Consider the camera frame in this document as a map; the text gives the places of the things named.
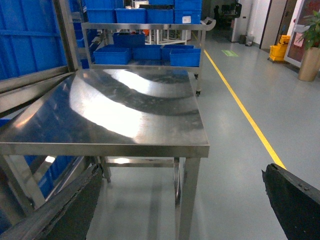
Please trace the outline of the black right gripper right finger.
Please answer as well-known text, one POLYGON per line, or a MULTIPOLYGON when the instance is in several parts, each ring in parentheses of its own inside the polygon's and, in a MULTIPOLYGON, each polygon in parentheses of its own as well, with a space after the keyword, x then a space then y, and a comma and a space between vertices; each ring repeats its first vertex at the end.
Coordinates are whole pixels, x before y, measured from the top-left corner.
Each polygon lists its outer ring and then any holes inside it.
POLYGON ((289 240, 320 238, 320 190, 281 166, 262 172, 270 205, 289 240))

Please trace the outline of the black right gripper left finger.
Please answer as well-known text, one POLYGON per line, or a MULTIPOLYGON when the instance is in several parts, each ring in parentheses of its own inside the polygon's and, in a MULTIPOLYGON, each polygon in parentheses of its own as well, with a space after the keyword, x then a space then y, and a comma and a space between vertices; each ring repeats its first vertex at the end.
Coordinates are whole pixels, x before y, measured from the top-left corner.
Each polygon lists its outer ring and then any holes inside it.
POLYGON ((103 170, 94 164, 0 235, 2 240, 85 240, 97 206, 103 170))

